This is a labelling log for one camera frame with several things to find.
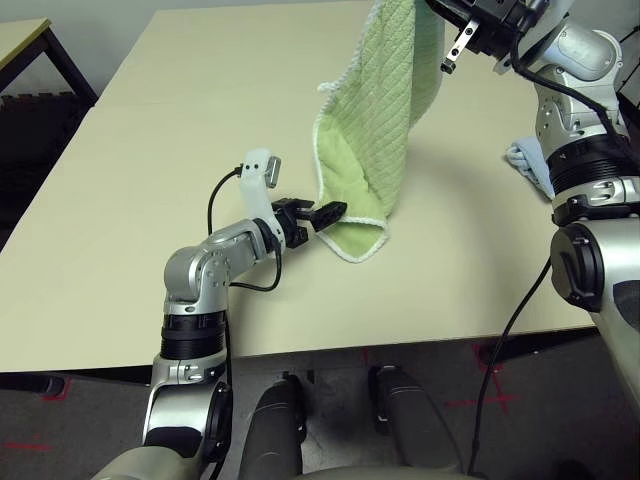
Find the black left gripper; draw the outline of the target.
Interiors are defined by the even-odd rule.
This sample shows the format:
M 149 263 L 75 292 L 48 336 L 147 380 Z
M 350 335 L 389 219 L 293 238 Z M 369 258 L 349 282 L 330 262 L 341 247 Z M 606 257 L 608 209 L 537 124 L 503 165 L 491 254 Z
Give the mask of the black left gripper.
M 332 201 L 317 210 L 311 209 L 314 202 L 297 198 L 282 198 L 272 203 L 272 210 L 282 227 L 285 245 L 295 249 L 308 241 L 308 231 L 298 224 L 299 220 L 311 221 L 316 233 L 337 223 L 344 215 L 347 204 Z

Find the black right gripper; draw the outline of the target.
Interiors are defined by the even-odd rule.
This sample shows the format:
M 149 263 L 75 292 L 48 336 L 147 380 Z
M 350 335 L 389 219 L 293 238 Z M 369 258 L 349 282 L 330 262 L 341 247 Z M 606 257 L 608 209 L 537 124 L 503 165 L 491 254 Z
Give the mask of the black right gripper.
M 426 3 L 458 29 L 454 44 L 440 64 L 444 73 L 454 72 L 465 49 L 502 59 L 546 10 L 545 1 L 426 0 Z

